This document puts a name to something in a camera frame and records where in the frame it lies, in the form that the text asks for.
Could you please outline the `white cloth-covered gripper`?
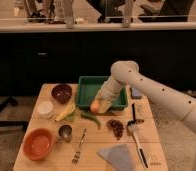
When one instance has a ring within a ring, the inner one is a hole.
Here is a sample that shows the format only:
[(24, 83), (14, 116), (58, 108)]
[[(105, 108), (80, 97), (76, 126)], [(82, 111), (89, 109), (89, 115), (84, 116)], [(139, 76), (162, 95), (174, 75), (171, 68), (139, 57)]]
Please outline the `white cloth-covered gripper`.
[(120, 95), (123, 88), (124, 85), (121, 82), (110, 76), (101, 86), (99, 95), (95, 97), (95, 100), (100, 102), (98, 113), (105, 113), (111, 107), (111, 101), (114, 101)]

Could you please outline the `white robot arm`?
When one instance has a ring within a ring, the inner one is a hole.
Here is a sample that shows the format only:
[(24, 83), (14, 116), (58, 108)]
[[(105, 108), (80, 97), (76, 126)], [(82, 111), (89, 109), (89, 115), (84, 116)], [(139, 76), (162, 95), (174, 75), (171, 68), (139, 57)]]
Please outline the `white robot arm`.
[[(94, 113), (105, 113), (126, 85), (133, 86), (171, 112), (196, 134), (196, 98), (141, 75), (134, 61), (117, 61), (112, 64), (111, 75), (98, 90), (90, 109)], [(196, 155), (193, 171), (196, 171)]]

